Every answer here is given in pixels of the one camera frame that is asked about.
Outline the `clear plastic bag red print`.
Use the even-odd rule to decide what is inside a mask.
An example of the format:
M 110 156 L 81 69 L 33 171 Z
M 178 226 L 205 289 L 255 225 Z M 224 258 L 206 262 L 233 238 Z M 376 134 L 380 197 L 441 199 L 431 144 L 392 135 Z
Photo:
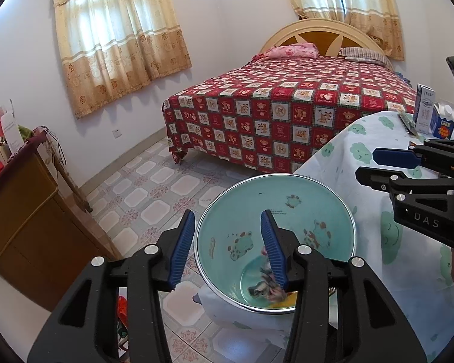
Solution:
M 282 303 L 287 299 L 288 294 L 276 282 L 267 251 L 264 247 L 261 250 L 261 255 L 263 257 L 263 263 L 260 266 L 261 280 L 255 285 L 249 286 L 248 292 L 252 297 L 262 297 L 270 303 Z

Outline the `teal metal trash bin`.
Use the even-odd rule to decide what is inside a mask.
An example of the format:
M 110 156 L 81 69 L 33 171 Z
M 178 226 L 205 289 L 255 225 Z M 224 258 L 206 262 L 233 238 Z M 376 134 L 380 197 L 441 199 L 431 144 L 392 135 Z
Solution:
M 296 293 L 272 302 L 263 285 L 267 257 L 261 233 L 263 211 L 300 244 L 324 257 L 346 261 L 357 246 L 354 217 L 330 188 L 306 176 L 259 175 L 226 189 L 203 212 L 194 236 L 197 269 L 215 297 L 263 314 L 294 311 Z

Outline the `small dark snack packet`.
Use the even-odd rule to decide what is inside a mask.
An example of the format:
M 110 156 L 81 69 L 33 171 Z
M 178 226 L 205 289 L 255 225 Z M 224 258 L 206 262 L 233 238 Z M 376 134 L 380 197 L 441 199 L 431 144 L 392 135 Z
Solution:
M 398 117 L 400 118 L 405 130 L 411 136 L 419 138 L 419 134 L 416 131 L 414 122 L 411 120 L 410 116 L 406 112 L 398 112 Z

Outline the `grey tall carton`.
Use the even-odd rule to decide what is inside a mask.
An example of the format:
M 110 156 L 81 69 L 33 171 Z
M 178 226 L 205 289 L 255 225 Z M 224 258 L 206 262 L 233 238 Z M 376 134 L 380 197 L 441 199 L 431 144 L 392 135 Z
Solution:
M 416 89 L 416 102 L 413 114 L 413 122 L 417 132 L 430 133 L 433 106 L 436 102 L 436 92 L 424 85 L 418 84 Z

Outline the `blue white Look milk carton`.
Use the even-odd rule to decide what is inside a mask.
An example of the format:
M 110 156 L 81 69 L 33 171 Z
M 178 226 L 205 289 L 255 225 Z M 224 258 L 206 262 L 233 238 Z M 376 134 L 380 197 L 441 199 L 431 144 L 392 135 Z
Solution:
M 454 133 L 454 106 L 438 102 L 433 105 L 431 134 L 437 139 L 451 139 Z

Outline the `striped pillow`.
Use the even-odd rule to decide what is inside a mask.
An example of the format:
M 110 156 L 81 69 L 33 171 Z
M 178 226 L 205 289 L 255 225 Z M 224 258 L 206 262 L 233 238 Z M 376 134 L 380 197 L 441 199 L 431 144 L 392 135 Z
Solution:
M 364 47 L 342 47 L 339 55 L 348 61 L 372 63 L 392 70 L 393 66 L 384 53 Z

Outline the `red patterned bed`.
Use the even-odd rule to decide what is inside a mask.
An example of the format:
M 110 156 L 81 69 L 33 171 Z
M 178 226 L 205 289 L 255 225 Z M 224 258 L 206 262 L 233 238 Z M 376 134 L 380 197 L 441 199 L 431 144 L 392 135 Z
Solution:
M 388 68 L 342 57 L 254 58 L 164 101 L 175 162 L 195 148 L 262 172 L 295 171 L 355 120 L 413 112 L 416 92 Z

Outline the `cream wooden headboard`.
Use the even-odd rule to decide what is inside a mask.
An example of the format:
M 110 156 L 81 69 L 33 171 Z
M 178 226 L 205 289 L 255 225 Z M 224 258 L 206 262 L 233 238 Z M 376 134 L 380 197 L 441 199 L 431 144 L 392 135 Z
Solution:
M 363 47 L 383 53 L 379 45 L 361 30 L 329 19 L 304 19 L 286 25 L 263 45 L 261 53 L 271 47 L 313 43 L 320 55 L 336 57 L 343 47 Z

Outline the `pink pillow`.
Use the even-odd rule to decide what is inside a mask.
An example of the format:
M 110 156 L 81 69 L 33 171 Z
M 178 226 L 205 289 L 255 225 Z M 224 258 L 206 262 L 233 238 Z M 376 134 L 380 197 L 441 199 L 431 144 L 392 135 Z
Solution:
M 312 58 L 319 57 L 319 51 L 313 43 L 289 44 L 272 47 L 264 53 L 265 57 L 274 59 Z

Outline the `brown wooden cabinet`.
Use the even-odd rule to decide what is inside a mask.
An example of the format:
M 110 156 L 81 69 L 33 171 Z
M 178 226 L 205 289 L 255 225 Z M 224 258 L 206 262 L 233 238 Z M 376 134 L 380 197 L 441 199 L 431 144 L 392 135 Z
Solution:
M 0 171 L 0 276 L 53 311 L 97 256 L 122 257 L 48 135 L 34 134 Z

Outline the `left beige curtain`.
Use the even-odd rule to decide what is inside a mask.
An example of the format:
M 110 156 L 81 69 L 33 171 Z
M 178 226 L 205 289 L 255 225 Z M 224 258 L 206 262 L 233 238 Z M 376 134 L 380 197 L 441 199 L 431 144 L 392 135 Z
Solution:
M 54 0 L 54 10 L 78 119 L 192 66 L 171 0 Z

